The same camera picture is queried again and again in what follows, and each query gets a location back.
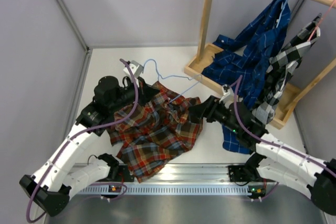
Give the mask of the light blue wire hanger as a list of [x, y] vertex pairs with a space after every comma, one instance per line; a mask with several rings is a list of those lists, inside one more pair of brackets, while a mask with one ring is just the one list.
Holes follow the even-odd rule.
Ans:
[[189, 86], [188, 87], [185, 86], [185, 89], [181, 90], [173, 99], [171, 99], [170, 103], [172, 103], [173, 101], [176, 101], [178, 98], [181, 98], [183, 95], [188, 93], [190, 90], [192, 90], [195, 86], [197, 86], [203, 80], [203, 77], [201, 76], [201, 74], [195, 74], [191, 77], [177, 75], [177, 74], [171, 74], [171, 75], [164, 76], [159, 71], [157, 61], [155, 59], [152, 59], [152, 58], [147, 59], [144, 62], [143, 71], [145, 71], [147, 69], [147, 65], [151, 62], [154, 64], [154, 71], [155, 71], [156, 76], [157, 76], [157, 81], [162, 82], [162, 81], [170, 80], [171, 84], [173, 84], [174, 86], [177, 86], [178, 84], [180, 84], [180, 82], [182, 82], [184, 84], [189, 83]]

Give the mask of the red brown plaid shirt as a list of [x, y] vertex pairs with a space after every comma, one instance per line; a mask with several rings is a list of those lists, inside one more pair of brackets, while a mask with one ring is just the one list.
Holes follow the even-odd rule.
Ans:
[[203, 129], [203, 122], [188, 111], [201, 103], [199, 97], [180, 97], [159, 82], [153, 87], [159, 93], [151, 101], [137, 105], [127, 120], [107, 129], [112, 145], [122, 143], [117, 158], [140, 183], [190, 151]]

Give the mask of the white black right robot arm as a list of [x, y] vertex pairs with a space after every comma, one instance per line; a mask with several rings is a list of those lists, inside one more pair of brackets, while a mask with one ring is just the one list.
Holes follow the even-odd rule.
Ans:
[[191, 106], [193, 119], [218, 122], [236, 134], [252, 156], [244, 174], [250, 180], [265, 178], [290, 187], [310, 199], [325, 213], [335, 215], [335, 159], [324, 161], [285, 144], [256, 122], [243, 103], [220, 102], [210, 96]]

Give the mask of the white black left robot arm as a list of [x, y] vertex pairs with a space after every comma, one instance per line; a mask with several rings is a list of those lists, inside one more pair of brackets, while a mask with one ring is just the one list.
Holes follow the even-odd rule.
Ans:
[[76, 159], [96, 141], [117, 118], [115, 112], [137, 100], [145, 105], [159, 93], [159, 89], [145, 83], [134, 86], [129, 77], [120, 86], [118, 79], [106, 76], [94, 88], [92, 102], [77, 117], [75, 124], [52, 157], [32, 175], [19, 181], [28, 197], [46, 214], [60, 214], [71, 198], [98, 181], [111, 182], [119, 174], [119, 162], [111, 154], [101, 154], [86, 167], [72, 173]]

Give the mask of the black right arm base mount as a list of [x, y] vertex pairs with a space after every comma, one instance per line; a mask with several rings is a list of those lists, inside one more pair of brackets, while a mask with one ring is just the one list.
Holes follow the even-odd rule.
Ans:
[[230, 182], [246, 183], [263, 181], [255, 168], [245, 165], [229, 165], [228, 173]]

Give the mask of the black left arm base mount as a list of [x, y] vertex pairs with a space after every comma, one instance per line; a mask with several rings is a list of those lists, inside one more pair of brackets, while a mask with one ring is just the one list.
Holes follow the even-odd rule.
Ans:
[[135, 177], [131, 174], [126, 164], [111, 168], [104, 182], [134, 182]]

